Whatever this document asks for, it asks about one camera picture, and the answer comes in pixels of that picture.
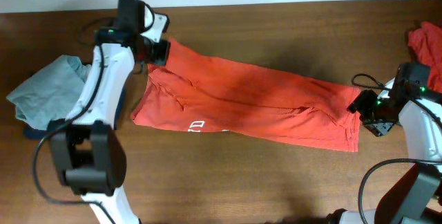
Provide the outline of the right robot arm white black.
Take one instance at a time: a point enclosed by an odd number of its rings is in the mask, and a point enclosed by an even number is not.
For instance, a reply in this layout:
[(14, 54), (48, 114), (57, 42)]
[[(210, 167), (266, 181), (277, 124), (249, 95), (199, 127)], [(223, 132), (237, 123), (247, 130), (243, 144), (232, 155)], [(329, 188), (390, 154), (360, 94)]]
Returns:
[[(427, 87), (430, 67), (406, 62), (387, 84), (363, 86), (348, 106), (359, 113), (363, 126), (376, 137), (385, 136), (394, 125), (403, 127), (407, 158), (384, 160), (370, 168), (358, 189), (355, 212), (338, 209), (326, 223), (440, 223), (441, 213), (427, 204), (441, 199), (441, 94)], [(382, 197), (376, 209), (363, 209), (363, 191), (369, 176), (390, 164), (410, 163), (407, 173)]]

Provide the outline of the red t-shirt with logo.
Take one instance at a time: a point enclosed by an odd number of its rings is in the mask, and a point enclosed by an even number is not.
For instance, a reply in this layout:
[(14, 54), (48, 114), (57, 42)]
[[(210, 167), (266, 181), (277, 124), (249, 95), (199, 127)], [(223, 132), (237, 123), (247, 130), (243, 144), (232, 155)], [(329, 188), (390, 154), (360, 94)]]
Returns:
[(357, 88), (201, 55), (171, 42), (164, 66), (150, 65), (135, 124), (184, 132), (231, 131), (305, 147), (355, 152)]

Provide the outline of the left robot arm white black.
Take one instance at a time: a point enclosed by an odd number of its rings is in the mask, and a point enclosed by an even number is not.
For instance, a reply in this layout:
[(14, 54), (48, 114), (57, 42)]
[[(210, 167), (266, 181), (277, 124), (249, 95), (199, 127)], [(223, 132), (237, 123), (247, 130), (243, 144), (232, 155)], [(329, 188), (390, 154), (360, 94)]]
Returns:
[[(46, 201), (88, 205), (100, 223), (140, 223), (123, 187), (127, 159), (115, 134), (115, 116), (135, 64), (165, 65), (170, 47), (162, 39), (166, 31), (166, 27), (96, 31), (92, 67), (77, 102), (41, 139), (33, 155), (32, 179)], [(37, 159), (44, 143), (49, 144), (59, 182), (80, 200), (55, 199), (41, 186)]]

